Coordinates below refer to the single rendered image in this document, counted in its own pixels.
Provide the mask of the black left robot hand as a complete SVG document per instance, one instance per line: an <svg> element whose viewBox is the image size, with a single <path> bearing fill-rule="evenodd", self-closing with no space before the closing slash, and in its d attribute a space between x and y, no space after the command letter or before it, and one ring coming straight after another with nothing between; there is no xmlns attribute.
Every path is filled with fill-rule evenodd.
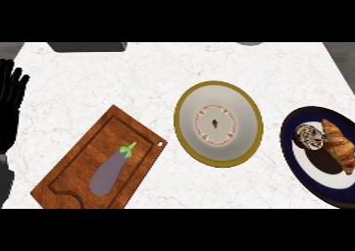
<svg viewBox="0 0 355 251"><path fill-rule="evenodd" d="M29 76L15 67L12 59L0 59L0 154L12 148L19 125L19 109Z"/></svg>

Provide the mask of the white bowl with gold rim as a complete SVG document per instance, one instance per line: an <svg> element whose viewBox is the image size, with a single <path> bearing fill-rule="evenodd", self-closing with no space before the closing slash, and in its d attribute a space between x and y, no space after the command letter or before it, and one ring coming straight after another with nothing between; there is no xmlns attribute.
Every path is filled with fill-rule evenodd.
<svg viewBox="0 0 355 251"><path fill-rule="evenodd" d="M225 81L195 84L174 111L179 143L191 157L216 168L242 164L261 141L263 121L248 94Z"/></svg>

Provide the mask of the dark blue rimmed plate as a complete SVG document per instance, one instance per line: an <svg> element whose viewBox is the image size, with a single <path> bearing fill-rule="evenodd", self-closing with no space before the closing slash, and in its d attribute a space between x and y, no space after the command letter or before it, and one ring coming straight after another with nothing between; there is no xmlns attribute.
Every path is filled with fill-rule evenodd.
<svg viewBox="0 0 355 251"><path fill-rule="evenodd" d="M297 146L293 135L297 126L312 125L322 130L327 119L340 128L355 144L355 123L332 110L309 106L294 110L281 127L281 148L290 169L313 195L338 208L355 209L355 170L349 176L328 152L306 150Z"/></svg>

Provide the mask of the golden brown croissant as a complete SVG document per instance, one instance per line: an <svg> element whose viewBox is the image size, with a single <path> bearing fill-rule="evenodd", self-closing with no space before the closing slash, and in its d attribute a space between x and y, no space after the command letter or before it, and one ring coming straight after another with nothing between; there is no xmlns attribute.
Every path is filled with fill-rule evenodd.
<svg viewBox="0 0 355 251"><path fill-rule="evenodd" d="M331 121L322 119L321 126L325 135L322 147L350 176L355 171L355 144Z"/></svg>

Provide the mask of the brown wooden cutting board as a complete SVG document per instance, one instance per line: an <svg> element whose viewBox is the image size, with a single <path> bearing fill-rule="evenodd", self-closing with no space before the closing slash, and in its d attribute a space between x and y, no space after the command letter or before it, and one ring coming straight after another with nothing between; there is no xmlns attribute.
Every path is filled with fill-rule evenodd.
<svg viewBox="0 0 355 251"><path fill-rule="evenodd" d="M115 184L105 196L90 189L91 176L121 146L136 143ZM123 208L167 146L167 140L115 106L35 186L31 195L44 209Z"/></svg>

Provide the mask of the dark grey flat appliance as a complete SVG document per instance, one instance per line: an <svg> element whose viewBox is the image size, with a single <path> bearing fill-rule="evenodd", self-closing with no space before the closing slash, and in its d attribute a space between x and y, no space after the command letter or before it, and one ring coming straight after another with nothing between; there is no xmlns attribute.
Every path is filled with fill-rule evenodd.
<svg viewBox="0 0 355 251"><path fill-rule="evenodd" d="M55 52L123 52L125 42L49 42Z"/></svg>

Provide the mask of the purple eggplant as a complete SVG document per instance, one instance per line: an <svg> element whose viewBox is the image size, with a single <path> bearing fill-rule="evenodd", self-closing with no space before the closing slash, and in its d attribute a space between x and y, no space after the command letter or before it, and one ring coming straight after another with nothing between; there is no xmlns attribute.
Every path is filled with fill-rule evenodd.
<svg viewBox="0 0 355 251"><path fill-rule="evenodd" d="M105 196L115 184L120 171L133 155L136 143L121 146L99 166L90 181L90 190L96 196Z"/></svg>

